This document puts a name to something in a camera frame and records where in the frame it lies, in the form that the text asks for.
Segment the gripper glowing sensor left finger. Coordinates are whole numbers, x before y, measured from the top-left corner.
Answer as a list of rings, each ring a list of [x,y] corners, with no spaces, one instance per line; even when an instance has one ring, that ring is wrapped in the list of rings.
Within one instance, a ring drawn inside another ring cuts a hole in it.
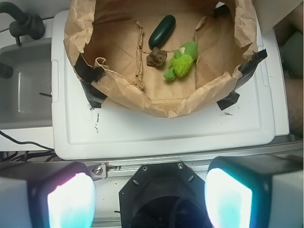
[[[2,228],[89,228],[95,207],[95,184],[82,162],[0,165]]]

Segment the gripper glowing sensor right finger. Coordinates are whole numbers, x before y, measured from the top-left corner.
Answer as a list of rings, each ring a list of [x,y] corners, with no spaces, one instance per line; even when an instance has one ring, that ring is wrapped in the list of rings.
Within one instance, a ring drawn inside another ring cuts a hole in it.
[[[205,178],[205,202],[215,228],[302,228],[304,159],[216,157]]]

